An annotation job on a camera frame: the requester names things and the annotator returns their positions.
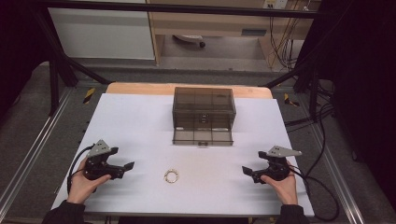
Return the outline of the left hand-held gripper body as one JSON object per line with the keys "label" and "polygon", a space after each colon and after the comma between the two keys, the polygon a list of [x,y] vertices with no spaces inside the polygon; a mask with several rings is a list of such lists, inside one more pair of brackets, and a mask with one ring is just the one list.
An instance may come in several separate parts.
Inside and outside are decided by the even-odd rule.
{"label": "left hand-held gripper body", "polygon": [[87,179],[95,180],[103,175],[110,175],[112,179],[122,178],[124,170],[122,166],[111,165],[107,159],[111,147],[103,140],[95,143],[87,155],[85,162],[84,176]]}

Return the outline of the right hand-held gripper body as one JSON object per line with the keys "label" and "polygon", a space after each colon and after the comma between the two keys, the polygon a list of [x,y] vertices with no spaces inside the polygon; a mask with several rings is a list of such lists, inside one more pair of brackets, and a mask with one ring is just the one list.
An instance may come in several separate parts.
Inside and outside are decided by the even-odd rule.
{"label": "right hand-held gripper body", "polygon": [[261,180],[262,175],[268,175],[276,181],[285,179],[290,171],[287,157],[302,155],[301,151],[280,146],[273,146],[266,153],[268,156],[268,167],[264,170],[253,171],[252,179],[255,183],[264,184]]}

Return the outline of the transparent brown drawer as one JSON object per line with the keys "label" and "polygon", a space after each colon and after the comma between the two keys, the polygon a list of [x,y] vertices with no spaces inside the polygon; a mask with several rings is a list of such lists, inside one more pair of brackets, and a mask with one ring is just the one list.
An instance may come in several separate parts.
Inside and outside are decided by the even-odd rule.
{"label": "transparent brown drawer", "polygon": [[229,147],[233,145],[232,131],[226,128],[174,129],[173,144],[199,147]]}

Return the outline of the transparent brown drawer box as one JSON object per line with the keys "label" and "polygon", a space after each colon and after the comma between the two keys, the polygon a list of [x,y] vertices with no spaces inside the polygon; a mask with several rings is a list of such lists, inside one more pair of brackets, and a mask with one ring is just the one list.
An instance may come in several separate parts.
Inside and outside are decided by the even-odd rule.
{"label": "transparent brown drawer box", "polygon": [[233,129],[236,108],[232,89],[175,87],[173,127]]}

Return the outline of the person's right hand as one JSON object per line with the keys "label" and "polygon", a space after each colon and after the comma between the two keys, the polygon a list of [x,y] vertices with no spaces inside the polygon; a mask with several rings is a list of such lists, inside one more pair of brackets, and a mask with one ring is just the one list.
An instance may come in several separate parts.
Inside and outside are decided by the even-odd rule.
{"label": "person's right hand", "polygon": [[293,171],[289,171],[287,177],[283,180],[276,181],[268,175],[262,175],[261,180],[270,185],[278,199],[285,205],[297,205],[298,197],[296,190],[296,178]]}

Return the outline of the person's left hand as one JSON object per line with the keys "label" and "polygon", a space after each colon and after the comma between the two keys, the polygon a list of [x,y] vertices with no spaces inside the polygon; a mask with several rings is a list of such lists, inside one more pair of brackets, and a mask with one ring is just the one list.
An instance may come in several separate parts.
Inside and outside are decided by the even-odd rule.
{"label": "person's left hand", "polygon": [[95,180],[87,179],[84,176],[85,162],[86,158],[81,161],[78,171],[71,178],[71,188],[66,199],[68,203],[84,204],[97,187],[111,178],[110,175],[103,175]]}

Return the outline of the white table sheet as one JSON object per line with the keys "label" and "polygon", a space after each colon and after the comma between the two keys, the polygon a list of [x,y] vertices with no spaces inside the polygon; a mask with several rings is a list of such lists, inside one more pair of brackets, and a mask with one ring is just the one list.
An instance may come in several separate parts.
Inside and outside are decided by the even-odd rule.
{"label": "white table sheet", "polygon": [[238,98],[229,147],[173,144],[173,98],[167,95],[103,94],[81,142],[103,139],[118,147],[109,163],[134,162],[123,178],[100,186],[86,213],[116,216],[261,217],[281,203],[268,185],[253,182],[242,167],[260,170],[258,156],[289,147],[274,99]]}

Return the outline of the yellow black tape strip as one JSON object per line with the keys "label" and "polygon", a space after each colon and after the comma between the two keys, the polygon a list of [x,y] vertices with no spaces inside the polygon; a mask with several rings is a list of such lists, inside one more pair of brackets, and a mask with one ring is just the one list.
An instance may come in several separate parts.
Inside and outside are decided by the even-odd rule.
{"label": "yellow black tape strip", "polygon": [[287,93],[284,93],[284,103],[286,105],[300,106],[298,102],[293,102]]}
{"label": "yellow black tape strip", "polygon": [[88,91],[87,91],[87,93],[86,93],[86,95],[85,95],[85,97],[83,99],[83,104],[88,104],[89,103],[89,101],[91,100],[94,92],[95,92],[95,88],[88,89]]}

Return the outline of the white cabinet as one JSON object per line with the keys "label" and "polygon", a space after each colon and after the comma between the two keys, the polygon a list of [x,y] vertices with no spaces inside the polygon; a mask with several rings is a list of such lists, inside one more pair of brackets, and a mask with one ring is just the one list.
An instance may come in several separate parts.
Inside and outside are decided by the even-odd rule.
{"label": "white cabinet", "polygon": [[49,14],[69,57],[154,59],[144,12],[50,8]]}

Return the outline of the office chair base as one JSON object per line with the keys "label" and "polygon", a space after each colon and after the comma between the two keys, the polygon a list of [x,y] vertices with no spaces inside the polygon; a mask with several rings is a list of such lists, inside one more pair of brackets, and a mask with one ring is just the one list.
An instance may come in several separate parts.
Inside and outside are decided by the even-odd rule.
{"label": "office chair base", "polygon": [[174,35],[174,38],[189,43],[196,43],[200,48],[205,47],[204,39],[200,35]]}

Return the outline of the light wooden desk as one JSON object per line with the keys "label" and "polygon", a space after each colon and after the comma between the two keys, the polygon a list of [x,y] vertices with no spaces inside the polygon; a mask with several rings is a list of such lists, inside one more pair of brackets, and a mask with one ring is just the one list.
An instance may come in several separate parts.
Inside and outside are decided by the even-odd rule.
{"label": "light wooden desk", "polygon": [[[264,0],[146,0],[149,4],[192,5],[212,7],[264,8]],[[313,11],[320,0],[288,0],[285,9]],[[253,37],[259,40],[262,53],[270,68],[291,64],[298,56],[293,50],[306,39],[311,19],[243,17],[206,14],[148,14],[151,31],[155,35],[204,35]]]}

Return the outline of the white power strip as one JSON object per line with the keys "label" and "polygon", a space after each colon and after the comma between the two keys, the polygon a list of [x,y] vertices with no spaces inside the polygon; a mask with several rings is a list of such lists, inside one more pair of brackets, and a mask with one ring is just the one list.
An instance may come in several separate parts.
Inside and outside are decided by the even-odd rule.
{"label": "white power strip", "polygon": [[288,0],[264,0],[263,7],[270,9],[285,9]]}

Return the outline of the aluminium rail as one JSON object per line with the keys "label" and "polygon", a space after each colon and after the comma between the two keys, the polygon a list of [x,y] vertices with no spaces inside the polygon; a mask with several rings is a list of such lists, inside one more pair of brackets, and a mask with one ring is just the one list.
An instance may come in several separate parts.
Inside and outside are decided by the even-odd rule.
{"label": "aluminium rail", "polygon": [[344,179],[341,169],[338,167],[330,148],[325,143],[325,133],[320,129],[320,125],[314,123],[311,127],[312,133],[319,149],[323,150],[322,159],[331,177],[337,196],[343,205],[346,216],[350,224],[364,224],[364,218],[357,206],[352,192],[349,189],[346,180]]}
{"label": "aluminium rail", "polygon": [[66,108],[70,99],[70,95],[72,94],[73,91],[74,88],[69,88],[69,87],[64,88],[61,94],[61,98],[58,101],[59,106],[55,109],[53,114],[47,118],[44,126],[40,130],[35,141],[30,146],[27,154],[23,158],[23,161],[21,162],[17,172],[10,180],[3,194],[0,196],[0,223],[5,219],[9,208],[11,207],[19,191],[21,190],[21,186],[23,185],[25,179],[31,172],[32,167],[34,166],[35,161],[37,160],[44,145],[49,139],[52,130],[54,129],[59,118],[64,112],[64,109]]}

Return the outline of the black metal frame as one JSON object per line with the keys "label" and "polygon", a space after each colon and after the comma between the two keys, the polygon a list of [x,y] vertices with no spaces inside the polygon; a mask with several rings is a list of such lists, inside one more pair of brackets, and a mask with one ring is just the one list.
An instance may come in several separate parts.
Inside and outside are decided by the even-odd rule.
{"label": "black metal frame", "polygon": [[302,11],[286,9],[255,9],[248,7],[212,7],[192,5],[170,5],[170,4],[147,4],[147,3],[121,3],[121,2],[99,2],[99,1],[73,1],[73,0],[32,0],[30,7],[36,22],[44,33],[50,48],[49,78],[51,93],[50,115],[52,116],[60,105],[58,92],[58,77],[61,77],[67,87],[75,87],[78,84],[77,77],[72,70],[86,74],[101,84],[110,84],[111,81],[95,74],[82,64],[77,63],[64,53],[60,41],[56,37],[55,30],[51,30],[43,12],[48,8],[72,8],[91,10],[112,11],[139,11],[155,13],[175,14],[206,14],[206,15],[233,15],[243,17],[268,17],[268,18],[297,18],[297,19],[328,19],[329,13],[319,11]]}

